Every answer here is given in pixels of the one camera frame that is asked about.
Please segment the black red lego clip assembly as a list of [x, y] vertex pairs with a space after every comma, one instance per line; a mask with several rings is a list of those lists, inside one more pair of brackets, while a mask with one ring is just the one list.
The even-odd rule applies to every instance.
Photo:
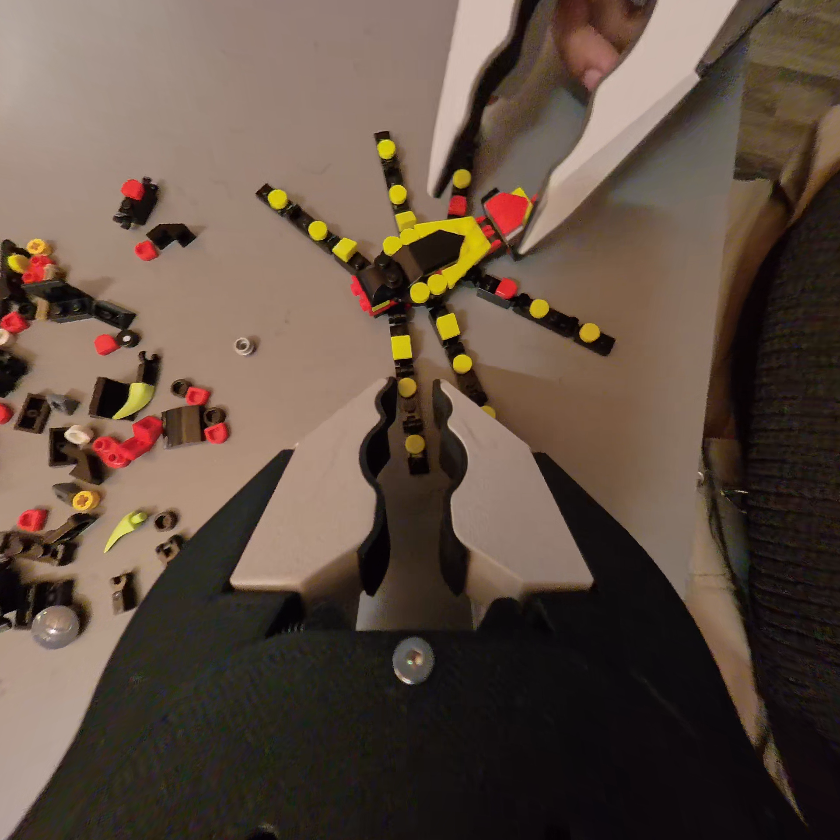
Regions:
[[121, 186], [122, 201], [112, 220], [123, 230], [147, 224], [158, 203], [159, 186], [149, 176], [129, 179]]

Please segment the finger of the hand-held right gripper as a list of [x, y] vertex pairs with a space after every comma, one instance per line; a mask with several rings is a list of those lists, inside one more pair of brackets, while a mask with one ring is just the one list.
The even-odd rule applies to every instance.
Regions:
[[541, 187], [518, 243], [549, 237], [698, 84], [697, 65], [736, 1], [654, 2], [646, 27], [590, 94], [581, 137]]
[[440, 197], [475, 152], [483, 112], [517, 65], [528, 26], [527, 1], [458, 3], [430, 150], [430, 196]]

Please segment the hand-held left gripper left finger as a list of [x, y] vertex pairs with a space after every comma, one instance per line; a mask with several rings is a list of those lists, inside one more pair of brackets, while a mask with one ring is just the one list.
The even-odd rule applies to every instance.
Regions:
[[390, 458], [396, 379], [379, 379], [294, 447], [230, 577], [236, 590], [374, 595], [391, 541], [379, 475]]

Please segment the pile of loose lego pieces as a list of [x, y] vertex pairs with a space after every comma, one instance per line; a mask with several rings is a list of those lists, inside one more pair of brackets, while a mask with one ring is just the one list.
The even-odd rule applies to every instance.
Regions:
[[117, 304], [93, 297], [67, 283], [66, 274], [53, 258], [49, 242], [31, 239], [20, 248], [2, 241], [2, 425], [25, 434], [47, 434], [47, 464], [67, 468], [70, 481], [53, 486], [56, 497], [72, 509], [59, 526], [47, 529], [49, 509], [22, 511], [14, 528], [2, 532], [2, 630], [47, 627], [62, 611], [74, 626], [73, 581], [23, 584], [19, 561], [62, 567], [76, 556], [78, 540], [98, 518], [101, 496], [97, 491], [108, 473], [123, 469], [147, 454], [163, 438], [172, 447], [191, 443], [222, 444], [229, 435], [223, 408], [208, 404], [210, 393], [188, 380], [171, 384], [183, 406], [153, 415], [148, 412], [160, 380], [161, 357], [141, 351], [138, 367], [129, 381], [100, 376], [93, 386], [88, 407], [90, 419], [130, 422], [124, 440], [98, 435], [84, 424], [50, 426], [53, 413], [72, 418], [80, 401], [66, 393], [28, 393], [16, 410], [7, 398], [29, 373], [28, 362], [8, 347], [35, 321], [71, 323], [95, 320], [109, 328], [94, 341], [98, 355], [132, 350], [141, 336], [132, 330], [136, 314]]

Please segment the tan trousers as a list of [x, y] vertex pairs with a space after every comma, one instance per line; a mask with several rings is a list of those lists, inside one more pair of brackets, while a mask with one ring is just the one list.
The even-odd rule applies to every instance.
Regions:
[[[838, 107], [831, 108], [809, 130], [802, 146], [783, 165], [780, 176], [744, 184], [734, 183], [731, 190], [730, 219], [723, 258], [723, 285], [717, 315], [717, 337], [710, 373], [709, 393], [698, 479], [696, 536], [689, 562], [686, 603], [706, 642], [704, 629], [697, 621], [696, 604], [708, 606], [711, 598], [703, 592], [721, 574], [714, 557], [716, 541], [711, 538], [709, 501], [717, 501], [721, 516], [720, 539], [728, 546], [729, 563], [746, 587], [749, 559], [743, 527], [737, 524], [736, 511], [745, 511], [744, 445], [741, 443], [736, 401], [732, 397], [732, 367], [742, 311], [749, 299], [759, 269], [774, 244], [799, 221], [817, 191], [838, 174]], [[737, 709], [741, 691], [728, 687], [741, 724], [747, 714]], [[788, 784], [789, 774], [782, 770], [780, 753], [766, 734], [745, 728], [752, 746], [763, 755], [763, 764], [785, 795], [798, 804]]]

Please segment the person's right hand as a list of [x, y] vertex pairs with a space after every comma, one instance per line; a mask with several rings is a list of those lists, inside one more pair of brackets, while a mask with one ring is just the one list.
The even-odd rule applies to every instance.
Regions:
[[593, 91], [644, 31], [653, 1], [559, 1], [555, 48], [570, 76]]

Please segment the clear round lego dome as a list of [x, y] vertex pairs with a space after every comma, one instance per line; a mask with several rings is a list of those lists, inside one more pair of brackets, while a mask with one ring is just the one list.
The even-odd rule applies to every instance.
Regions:
[[51, 605], [37, 613], [30, 632], [38, 646], [57, 650], [77, 640], [81, 632], [81, 620], [74, 607]]

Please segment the red yellow lego spider head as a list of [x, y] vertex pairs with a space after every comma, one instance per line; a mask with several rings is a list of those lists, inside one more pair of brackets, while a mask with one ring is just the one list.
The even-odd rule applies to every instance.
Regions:
[[508, 252], [515, 250], [529, 222], [535, 198], [517, 187], [511, 192], [494, 188], [480, 199], [484, 219], [480, 224], [483, 230], [492, 230], [491, 234], [486, 232], [492, 250], [500, 247]]

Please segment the yellow black lego spider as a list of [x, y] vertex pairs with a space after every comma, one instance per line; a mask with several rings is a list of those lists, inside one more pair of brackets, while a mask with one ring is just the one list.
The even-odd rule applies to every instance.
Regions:
[[448, 305], [458, 286], [471, 288], [478, 298], [510, 310], [600, 356], [610, 355], [615, 339], [595, 323], [579, 320], [542, 298], [531, 297], [514, 279], [487, 273], [488, 260], [507, 251], [504, 247], [491, 249], [492, 242], [486, 232], [491, 234], [492, 230], [482, 229], [483, 214], [468, 215], [472, 155], [450, 180], [445, 218], [420, 222], [408, 200], [393, 137], [381, 131], [374, 134], [374, 143], [396, 235], [383, 240], [381, 252], [373, 259], [363, 255], [356, 241], [335, 234], [323, 220], [310, 215], [286, 191], [264, 184], [256, 197], [350, 274], [351, 291], [363, 312], [373, 319], [387, 319], [407, 467], [411, 475], [421, 476], [428, 473], [429, 465], [410, 332], [414, 310], [427, 312], [458, 389], [492, 417], [495, 410], [489, 404], [464, 344], [456, 314]]

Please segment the black red lego claw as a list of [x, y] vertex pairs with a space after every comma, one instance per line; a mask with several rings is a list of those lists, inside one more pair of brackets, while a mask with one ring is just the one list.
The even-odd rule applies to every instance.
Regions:
[[157, 224], [147, 231], [133, 252], [142, 261], [152, 261], [173, 244], [185, 248], [195, 240], [196, 234], [185, 224]]

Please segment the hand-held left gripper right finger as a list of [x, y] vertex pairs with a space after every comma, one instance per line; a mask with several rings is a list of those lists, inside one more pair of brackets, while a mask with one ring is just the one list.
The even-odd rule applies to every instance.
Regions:
[[438, 554], [448, 588], [472, 611], [591, 589], [590, 568], [530, 447], [444, 380], [434, 382], [433, 409], [449, 480]]

